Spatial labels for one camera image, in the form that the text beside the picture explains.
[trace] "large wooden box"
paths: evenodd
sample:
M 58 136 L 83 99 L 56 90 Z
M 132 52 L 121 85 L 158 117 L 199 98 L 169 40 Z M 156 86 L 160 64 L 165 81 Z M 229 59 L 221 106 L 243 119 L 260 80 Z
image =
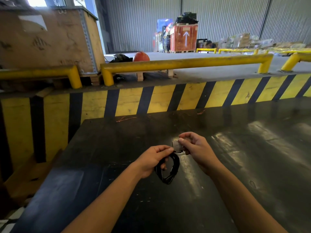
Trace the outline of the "large wooden box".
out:
M 105 62 L 96 20 L 83 7 L 0 9 L 0 66 L 77 65 L 95 74 Z
M 170 31 L 171 51 L 195 51 L 197 30 L 197 24 L 174 26 Z

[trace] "person's right hand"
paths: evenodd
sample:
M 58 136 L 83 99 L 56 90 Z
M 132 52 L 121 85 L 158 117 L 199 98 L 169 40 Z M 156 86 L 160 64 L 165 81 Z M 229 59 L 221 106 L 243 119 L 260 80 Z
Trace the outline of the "person's right hand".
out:
M 184 132 L 179 135 L 178 142 L 187 148 L 193 159 L 206 174 L 213 167 L 221 165 L 205 137 L 194 132 Z

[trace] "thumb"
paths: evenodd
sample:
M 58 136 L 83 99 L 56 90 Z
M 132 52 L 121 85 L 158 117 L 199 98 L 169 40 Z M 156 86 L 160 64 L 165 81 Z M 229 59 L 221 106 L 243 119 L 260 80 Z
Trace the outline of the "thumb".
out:
M 158 152 L 157 153 L 158 160 L 160 161 L 162 158 L 169 156 L 171 153 L 173 153 L 173 151 L 174 151 L 173 147 L 170 147 L 161 152 Z
M 183 139 L 183 138 L 181 138 L 181 137 L 178 139 L 178 142 L 179 142 L 182 146 L 186 147 L 190 152 L 191 152 L 192 148 L 195 146 L 194 144 L 192 144 L 191 142 L 189 142 L 187 139 Z

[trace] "forearm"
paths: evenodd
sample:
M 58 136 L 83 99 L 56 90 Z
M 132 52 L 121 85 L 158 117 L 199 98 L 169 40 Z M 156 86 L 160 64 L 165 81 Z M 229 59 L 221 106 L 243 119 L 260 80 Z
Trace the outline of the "forearm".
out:
M 132 163 L 63 233 L 111 232 L 140 178 L 140 173 Z
M 239 232 L 287 232 L 223 165 L 209 173 Z

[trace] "yellow pipe barrier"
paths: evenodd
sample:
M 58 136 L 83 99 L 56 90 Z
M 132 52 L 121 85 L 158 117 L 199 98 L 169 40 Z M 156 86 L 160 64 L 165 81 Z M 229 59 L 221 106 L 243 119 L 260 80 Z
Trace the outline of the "yellow pipe barrier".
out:
M 197 48 L 196 52 L 198 52 L 198 51 L 213 51 L 214 54 L 216 54 L 217 53 L 217 48 Z
M 144 72 L 163 69 L 187 69 L 212 66 L 247 65 L 260 63 L 258 73 L 268 73 L 273 54 L 236 55 L 226 57 L 193 58 L 164 61 L 139 61 L 101 64 L 101 72 L 106 86 L 112 86 L 112 74 L 125 72 Z
M 220 54 L 222 51 L 232 51 L 232 52 L 250 52 L 253 51 L 254 55 L 258 54 L 259 48 L 254 49 L 229 49 L 229 48 L 220 48 L 218 50 L 218 54 Z
M 269 48 L 266 52 L 273 51 L 276 53 L 311 53 L 311 48 Z
M 304 54 L 304 53 L 292 54 L 281 68 L 281 71 L 291 71 L 294 68 L 294 66 L 300 61 L 311 62 L 311 54 Z
M 0 80 L 36 79 L 68 76 L 72 88 L 82 88 L 77 66 L 59 66 L 48 69 L 0 70 Z

